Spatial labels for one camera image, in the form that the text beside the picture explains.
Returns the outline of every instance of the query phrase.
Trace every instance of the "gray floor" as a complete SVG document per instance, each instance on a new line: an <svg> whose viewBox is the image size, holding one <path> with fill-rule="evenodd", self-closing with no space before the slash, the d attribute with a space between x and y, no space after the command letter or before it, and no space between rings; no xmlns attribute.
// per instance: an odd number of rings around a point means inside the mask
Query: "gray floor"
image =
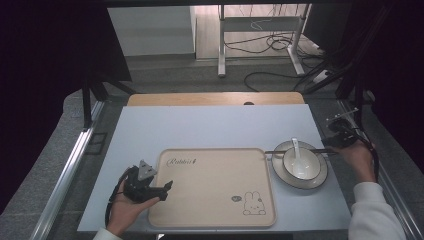
<svg viewBox="0 0 424 240"><path fill-rule="evenodd" d="M133 82L126 84L143 93L246 92L250 90L244 85L243 79L251 72L268 71L294 74L292 65L285 58L228 61L226 78L217 76L216 61L196 61L178 57L167 59L134 57L128 59L128 66ZM249 84L252 87L264 92L290 91L295 83L296 80L293 79L267 75L249 78ZM338 112L338 105L333 93L335 87L337 87L337 83L312 95L304 96L323 136L329 134L325 128L325 118ZM128 96L122 91L109 85L107 88L111 97L105 102L101 114L102 121L95 129L95 137L99 139L92 141L86 150L48 239L91 239L93 237L92 233L77 233L76 227L94 186L122 106L128 99ZM387 169L394 185L414 213L418 225L424 226L423 174L379 123L370 110L370 106L364 108L363 123L370 138L378 146L381 162ZM30 237L82 126L81 93L76 92L65 100L62 118L49 143L1 215L1 239L28 239ZM338 157L331 157L330 161L337 169L336 175L347 203L352 204L354 201L351 191L354 184L352 171ZM347 239L347 235L346 231L313 232L295 233L293 238L299 240ZM124 239L140 239L140 236L128 233ZM154 239L154 236L145 235L142 239Z"/></svg>

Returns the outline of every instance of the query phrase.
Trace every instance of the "sleeve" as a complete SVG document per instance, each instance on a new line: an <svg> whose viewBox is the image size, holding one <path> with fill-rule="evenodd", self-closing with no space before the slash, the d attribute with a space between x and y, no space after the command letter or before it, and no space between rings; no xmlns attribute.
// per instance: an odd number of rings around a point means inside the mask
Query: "sleeve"
<svg viewBox="0 0 424 240"><path fill-rule="evenodd" d="M104 228L100 228L100 230L97 232L93 240L122 240L122 239L113 235L108 230Z"/></svg>
<svg viewBox="0 0 424 240"><path fill-rule="evenodd" d="M353 192L356 203L352 206L349 240L406 239L393 208L386 203L380 185L373 182L359 183Z"/></svg>

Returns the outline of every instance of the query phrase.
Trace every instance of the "wall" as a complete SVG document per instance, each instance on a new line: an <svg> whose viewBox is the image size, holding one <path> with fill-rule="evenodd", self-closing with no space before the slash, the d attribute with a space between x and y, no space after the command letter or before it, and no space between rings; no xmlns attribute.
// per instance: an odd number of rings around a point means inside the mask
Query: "wall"
<svg viewBox="0 0 424 240"><path fill-rule="evenodd" d="M125 56L194 53L193 7L108 11Z"/></svg>

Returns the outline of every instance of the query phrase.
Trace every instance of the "black curtain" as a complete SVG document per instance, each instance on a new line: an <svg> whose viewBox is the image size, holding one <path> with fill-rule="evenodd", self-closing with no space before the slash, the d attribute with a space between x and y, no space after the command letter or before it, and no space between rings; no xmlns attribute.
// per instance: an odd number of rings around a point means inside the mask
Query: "black curtain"
<svg viewBox="0 0 424 240"><path fill-rule="evenodd" d="M421 148L424 1L397 1L367 52L361 76L375 95L373 111L424 170Z"/></svg>
<svg viewBox="0 0 424 240"><path fill-rule="evenodd" d="M105 7L12 1L0 9L3 211L84 78L131 78Z"/></svg>

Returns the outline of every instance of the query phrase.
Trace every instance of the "metal rail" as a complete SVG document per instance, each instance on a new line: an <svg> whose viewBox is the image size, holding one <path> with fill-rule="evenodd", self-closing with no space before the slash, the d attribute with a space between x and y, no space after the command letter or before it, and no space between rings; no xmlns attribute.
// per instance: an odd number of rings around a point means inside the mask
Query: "metal rail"
<svg viewBox="0 0 424 240"><path fill-rule="evenodd" d="M93 130L103 106L103 102L96 102L94 105L91 113L93 124L87 129L87 131L81 132L78 137L74 149L63 168L62 174L60 175L59 180L57 181L56 186L53 189L43 212L41 213L30 239L43 240L47 238L60 207L62 206L63 200L65 199L66 193L68 192L69 186L72 183L75 172L78 169L78 165L81 162L84 150L93 134Z"/></svg>

